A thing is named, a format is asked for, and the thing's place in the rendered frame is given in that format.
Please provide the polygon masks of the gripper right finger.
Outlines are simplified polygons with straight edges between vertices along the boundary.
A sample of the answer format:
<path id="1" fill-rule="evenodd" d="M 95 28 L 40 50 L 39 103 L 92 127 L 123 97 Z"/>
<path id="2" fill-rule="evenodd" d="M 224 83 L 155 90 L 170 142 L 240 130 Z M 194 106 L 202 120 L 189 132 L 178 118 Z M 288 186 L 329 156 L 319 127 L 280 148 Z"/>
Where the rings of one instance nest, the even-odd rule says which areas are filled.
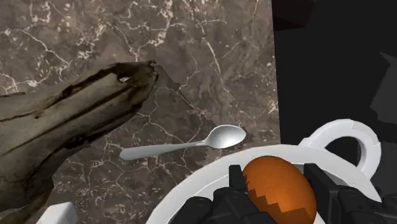
<path id="1" fill-rule="evenodd" d="M 397 194 L 377 202 L 357 188 L 336 184 L 316 164 L 305 164 L 303 173 L 325 224 L 397 224 Z"/>

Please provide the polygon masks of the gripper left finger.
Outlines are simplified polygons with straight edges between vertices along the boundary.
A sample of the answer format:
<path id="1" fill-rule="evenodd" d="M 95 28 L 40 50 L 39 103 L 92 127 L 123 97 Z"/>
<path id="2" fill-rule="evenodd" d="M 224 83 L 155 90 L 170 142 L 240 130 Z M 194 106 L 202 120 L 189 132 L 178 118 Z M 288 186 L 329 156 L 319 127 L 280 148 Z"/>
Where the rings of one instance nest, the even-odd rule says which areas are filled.
<path id="1" fill-rule="evenodd" d="M 242 169 L 228 168 L 229 186 L 215 190 L 213 199 L 190 197 L 169 224 L 276 224 L 271 215 L 261 212 L 247 196 Z"/>

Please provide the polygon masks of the brown egg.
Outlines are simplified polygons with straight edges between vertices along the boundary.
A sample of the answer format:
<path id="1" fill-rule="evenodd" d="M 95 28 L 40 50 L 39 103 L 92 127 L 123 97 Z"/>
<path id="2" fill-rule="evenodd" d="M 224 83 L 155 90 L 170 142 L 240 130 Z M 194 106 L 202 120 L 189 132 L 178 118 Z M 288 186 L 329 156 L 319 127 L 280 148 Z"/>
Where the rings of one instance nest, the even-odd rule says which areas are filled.
<path id="1" fill-rule="evenodd" d="M 249 199 L 277 224 L 313 224 L 316 198 L 305 176 L 288 161 L 258 157 L 242 171 Z"/>

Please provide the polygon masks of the silver spoon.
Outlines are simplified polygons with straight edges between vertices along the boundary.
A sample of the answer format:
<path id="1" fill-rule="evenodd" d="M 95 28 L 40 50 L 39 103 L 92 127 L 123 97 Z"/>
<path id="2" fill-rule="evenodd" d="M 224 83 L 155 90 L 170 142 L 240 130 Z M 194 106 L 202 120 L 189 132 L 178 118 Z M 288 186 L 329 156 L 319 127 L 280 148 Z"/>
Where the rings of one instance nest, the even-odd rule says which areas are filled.
<path id="1" fill-rule="evenodd" d="M 196 146 L 209 146 L 215 149 L 224 149 L 241 143 L 246 136 L 246 131 L 238 126 L 219 125 L 213 128 L 204 140 L 192 143 L 156 144 L 125 148 L 120 152 L 120 158 L 123 160 L 135 160 Z"/>

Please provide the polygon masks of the small white block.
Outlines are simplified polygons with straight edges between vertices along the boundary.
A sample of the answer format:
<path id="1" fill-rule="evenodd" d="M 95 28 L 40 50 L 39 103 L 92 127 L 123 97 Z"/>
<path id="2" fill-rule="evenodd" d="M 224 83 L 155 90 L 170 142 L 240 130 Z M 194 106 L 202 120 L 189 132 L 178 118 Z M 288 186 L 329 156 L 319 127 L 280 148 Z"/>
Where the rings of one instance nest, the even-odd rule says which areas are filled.
<path id="1" fill-rule="evenodd" d="M 72 202 L 49 206 L 36 224 L 77 224 L 78 216 Z"/>

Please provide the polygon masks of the weathered driftwood piece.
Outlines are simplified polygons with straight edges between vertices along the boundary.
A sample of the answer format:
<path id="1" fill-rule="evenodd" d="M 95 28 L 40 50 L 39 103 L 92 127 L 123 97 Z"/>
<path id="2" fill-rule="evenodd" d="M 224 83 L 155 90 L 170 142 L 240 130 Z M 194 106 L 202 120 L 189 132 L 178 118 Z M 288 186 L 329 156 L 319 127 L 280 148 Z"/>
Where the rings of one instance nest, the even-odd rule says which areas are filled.
<path id="1" fill-rule="evenodd" d="M 118 62 L 25 94 L 0 96 L 0 224 L 25 224 L 70 156 L 129 121 L 158 81 L 155 61 Z"/>

